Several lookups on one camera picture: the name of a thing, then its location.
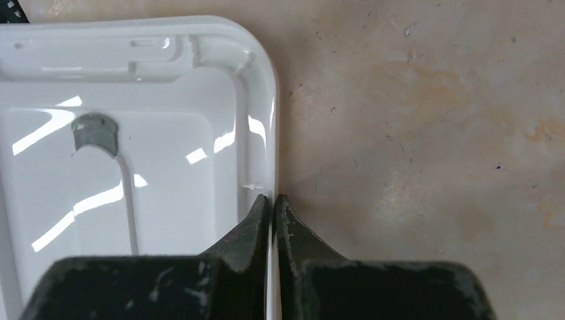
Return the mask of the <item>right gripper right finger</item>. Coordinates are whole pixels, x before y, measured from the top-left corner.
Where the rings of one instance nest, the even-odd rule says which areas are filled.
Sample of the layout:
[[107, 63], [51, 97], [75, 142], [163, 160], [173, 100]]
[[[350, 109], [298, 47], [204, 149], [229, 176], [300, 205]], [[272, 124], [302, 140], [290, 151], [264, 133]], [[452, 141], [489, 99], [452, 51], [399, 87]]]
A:
[[477, 276], [444, 261], [355, 261], [275, 201], [283, 319], [494, 319]]

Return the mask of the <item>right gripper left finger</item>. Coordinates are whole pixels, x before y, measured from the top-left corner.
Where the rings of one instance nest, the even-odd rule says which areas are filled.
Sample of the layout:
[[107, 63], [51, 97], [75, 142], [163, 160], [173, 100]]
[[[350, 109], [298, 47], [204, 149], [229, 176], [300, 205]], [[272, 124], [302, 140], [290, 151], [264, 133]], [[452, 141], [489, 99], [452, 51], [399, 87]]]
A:
[[23, 319], [264, 319], [271, 203], [198, 255], [68, 257], [42, 276]]

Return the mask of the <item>white bin lid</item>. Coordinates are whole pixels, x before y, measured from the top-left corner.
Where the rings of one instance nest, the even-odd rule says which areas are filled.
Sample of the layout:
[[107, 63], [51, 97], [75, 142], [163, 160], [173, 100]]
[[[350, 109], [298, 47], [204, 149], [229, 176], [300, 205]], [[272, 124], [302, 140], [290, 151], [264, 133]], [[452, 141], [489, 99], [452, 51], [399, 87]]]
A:
[[56, 260], [194, 255], [277, 192], [279, 83], [216, 16], [1, 26], [1, 318]]

